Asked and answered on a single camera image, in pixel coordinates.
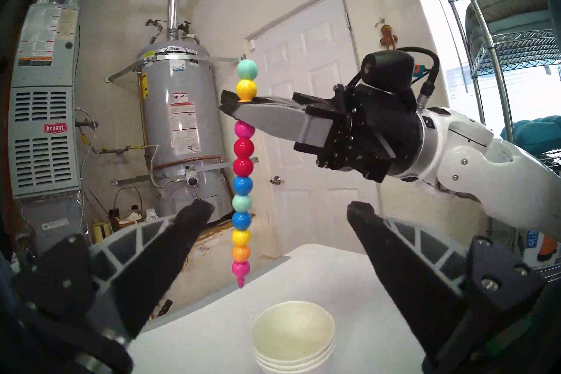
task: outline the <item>bryant logo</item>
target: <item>bryant logo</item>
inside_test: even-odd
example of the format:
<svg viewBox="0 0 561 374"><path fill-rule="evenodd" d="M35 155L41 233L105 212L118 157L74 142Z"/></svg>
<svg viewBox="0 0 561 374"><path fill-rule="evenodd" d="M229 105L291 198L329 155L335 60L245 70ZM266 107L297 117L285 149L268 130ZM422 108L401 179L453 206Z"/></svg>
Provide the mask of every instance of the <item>bryant logo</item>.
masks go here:
<svg viewBox="0 0 561 374"><path fill-rule="evenodd" d="M68 131L66 123L46 123L43 125L43 132L48 132L50 134L58 134L66 131Z"/></svg>

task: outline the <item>stack of paper bowls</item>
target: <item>stack of paper bowls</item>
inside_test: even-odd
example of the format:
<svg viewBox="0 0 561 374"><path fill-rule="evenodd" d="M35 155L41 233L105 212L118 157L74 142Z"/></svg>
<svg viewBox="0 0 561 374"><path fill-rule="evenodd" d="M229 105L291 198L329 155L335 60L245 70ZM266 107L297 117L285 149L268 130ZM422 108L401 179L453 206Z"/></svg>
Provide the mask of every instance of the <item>stack of paper bowls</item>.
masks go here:
<svg viewBox="0 0 561 374"><path fill-rule="evenodd" d="M251 326L257 363L266 374L326 374L335 345L333 317L309 302L263 311Z"/></svg>

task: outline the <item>white table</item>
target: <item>white table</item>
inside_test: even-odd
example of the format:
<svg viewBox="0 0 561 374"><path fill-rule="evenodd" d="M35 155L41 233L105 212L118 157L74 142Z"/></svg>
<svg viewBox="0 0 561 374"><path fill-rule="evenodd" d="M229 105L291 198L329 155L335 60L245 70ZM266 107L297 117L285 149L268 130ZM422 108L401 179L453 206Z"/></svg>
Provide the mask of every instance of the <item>white table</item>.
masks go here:
<svg viewBox="0 0 561 374"><path fill-rule="evenodd" d="M262 373L251 324L263 310L289 300L317 303L333 316L335 372L422 372L424 352L368 256L320 245L300 246L287 256L243 289L230 288L195 311L186 308L183 316L176 311L149 322L147 329L167 316L173 320L131 343L133 374Z"/></svg>

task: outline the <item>plastic bead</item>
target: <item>plastic bead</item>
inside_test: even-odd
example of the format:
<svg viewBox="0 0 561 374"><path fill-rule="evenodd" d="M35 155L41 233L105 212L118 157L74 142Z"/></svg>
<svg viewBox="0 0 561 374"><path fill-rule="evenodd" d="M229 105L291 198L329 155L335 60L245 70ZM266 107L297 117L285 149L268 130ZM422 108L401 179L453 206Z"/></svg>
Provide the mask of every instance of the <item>plastic bead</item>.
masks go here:
<svg viewBox="0 0 561 374"><path fill-rule="evenodd" d="M257 86L251 80L240 80L236 86L236 93L241 103L248 103L257 95Z"/></svg>
<svg viewBox="0 0 561 374"><path fill-rule="evenodd" d="M232 207L238 213L246 213L251 208L251 198L249 196L235 195L232 199Z"/></svg>
<svg viewBox="0 0 561 374"><path fill-rule="evenodd" d="M253 190L253 181L251 178L235 177L233 184L234 191L240 196L247 196L251 193L251 190Z"/></svg>
<svg viewBox="0 0 561 374"><path fill-rule="evenodd" d="M249 243L249 240L251 240L251 232L248 230L235 229L234 232L232 232L232 241L237 247L246 246Z"/></svg>
<svg viewBox="0 0 561 374"><path fill-rule="evenodd" d="M255 128L245 122L236 121L234 132L239 138L252 138L255 134Z"/></svg>
<svg viewBox="0 0 561 374"><path fill-rule="evenodd" d="M234 143L234 154L240 158L249 158L255 151L255 146L248 138L239 138Z"/></svg>
<svg viewBox="0 0 561 374"><path fill-rule="evenodd" d="M232 249L232 257L236 262L244 262L249 259L251 255L251 249L248 246L244 247L234 247Z"/></svg>
<svg viewBox="0 0 561 374"><path fill-rule="evenodd" d="M246 230L251 224L251 214L234 213L232 216L232 224L237 230Z"/></svg>
<svg viewBox="0 0 561 374"><path fill-rule="evenodd" d="M254 80L257 72L258 68L253 60L245 59L238 64L238 76L241 80Z"/></svg>
<svg viewBox="0 0 561 374"><path fill-rule="evenodd" d="M249 158L238 158L234 161L234 173L239 177L246 178L253 172L253 161Z"/></svg>
<svg viewBox="0 0 561 374"><path fill-rule="evenodd" d="M240 288L243 287L243 284L245 283L245 276L249 274L249 271L250 271L250 265L249 262L247 261L244 262L234 261L232 263L232 273L234 273L234 276L237 278L238 286Z"/></svg>

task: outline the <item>white door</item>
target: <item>white door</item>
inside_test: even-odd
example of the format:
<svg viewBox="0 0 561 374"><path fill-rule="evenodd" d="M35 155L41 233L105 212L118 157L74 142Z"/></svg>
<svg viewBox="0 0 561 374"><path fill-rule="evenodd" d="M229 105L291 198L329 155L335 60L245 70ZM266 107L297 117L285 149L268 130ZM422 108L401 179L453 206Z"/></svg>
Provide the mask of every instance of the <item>white door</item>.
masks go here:
<svg viewBox="0 0 561 374"><path fill-rule="evenodd" d="M291 98L294 92L333 97L357 73L343 0L323 0L286 19L254 40L259 94ZM283 253L307 243L364 252L347 222L347 205L369 202L379 211L374 181L356 171L316 166L316 156L293 149L294 143L266 136L278 239Z"/></svg>

